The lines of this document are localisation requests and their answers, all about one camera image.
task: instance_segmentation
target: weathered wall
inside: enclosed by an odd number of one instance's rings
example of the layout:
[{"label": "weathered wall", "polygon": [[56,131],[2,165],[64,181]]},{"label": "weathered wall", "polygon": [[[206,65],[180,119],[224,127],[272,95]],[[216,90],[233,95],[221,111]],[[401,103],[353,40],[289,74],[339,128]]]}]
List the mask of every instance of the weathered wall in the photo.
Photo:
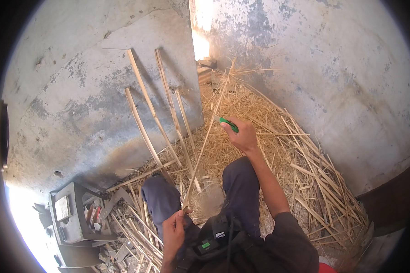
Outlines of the weathered wall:
[{"label": "weathered wall", "polygon": [[215,0],[203,33],[220,64],[280,69],[254,84],[319,139],[356,196],[410,166],[410,52],[378,1]]},{"label": "weathered wall", "polygon": [[169,85],[191,89],[184,105],[192,128],[201,126],[187,0],[45,1],[22,33],[5,77],[6,182],[31,187],[45,201],[50,190],[70,181],[106,189],[141,166],[151,155],[130,114],[128,86],[156,150],[165,146],[126,51],[108,48],[133,49],[160,121],[175,141],[153,52],[158,47]]}]

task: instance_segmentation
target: leg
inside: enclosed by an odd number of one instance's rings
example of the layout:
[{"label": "leg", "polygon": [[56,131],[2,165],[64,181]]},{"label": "leg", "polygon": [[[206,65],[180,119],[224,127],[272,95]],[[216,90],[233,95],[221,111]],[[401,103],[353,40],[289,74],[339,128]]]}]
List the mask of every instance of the leg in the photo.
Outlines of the leg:
[{"label": "leg", "polygon": [[[163,176],[158,175],[148,178],[141,187],[143,200],[147,203],[149,212],[152,215],[153,224],[156,226],[158,236],[163,239],[163,222],[180,210],[179,191],[170,185]],[[185,229],[185,244],[191,243],[200,228],[193,224],[188,215],[184,217],[187,223]]]},{"label": "leg", "polygon": [[260,183],[249,159],[244,156],[223,171],[226,198],[221,212],[238,217],[247,234],[260,237]]}]

